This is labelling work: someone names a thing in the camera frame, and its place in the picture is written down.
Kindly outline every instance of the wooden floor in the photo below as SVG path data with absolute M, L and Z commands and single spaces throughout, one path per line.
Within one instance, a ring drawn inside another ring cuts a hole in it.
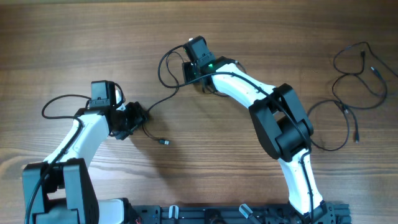
M 340 75 L 334 54 L 367 40 L 398 70 L 396 2 L 380 1 L 198 1 L 119 4 L 62 4 L 0 7 L 0 223 L 22 223 L 21 173 L 42 161 L 61 142 L 70 120 L 40 115 L 58 95 L 90 95 L 90 82 L 119 83 L 127 101 L 146 108 L 173 90 L 157 79 L 166 51 L 202 35 L 217 56 L 242 62 L 261 82 L 292 85 L 304 107 L 331 98 Z M 360 69 L 353 49 L 338 65 Z M 379 108 L 355 111 L 361 141 L 336 152 L 314 148 L 311 160 L 326 201 L 348 203 L 353 223 L 398 220 L 398 78 L 367 51 L 363 78 L 380 90 L 375 66 L 388 81 L 389 97 Z M 182 79 L 180 61 L 170 67 Z M 164 79 L 172 84 L 165 68 Z M 377 101 L 347 79 L 338 93 L 349 103 Z M 74 114 L 85 100 L 65 99 L 48 114 Z M 152 110 L 147 125 L 171 140 L 160 145 L 141 130 L 125 141 L 108 138 L 89 172 L 100 199 L 127 197 L 134 205 L 286 203 L 288 190 L 277 161 L 258 143 L 247 109 L 231 98 L 202 94 L 194 86 Z M 333 105 L 311 115 L 313 139 L 341 144 L 345 121 Z

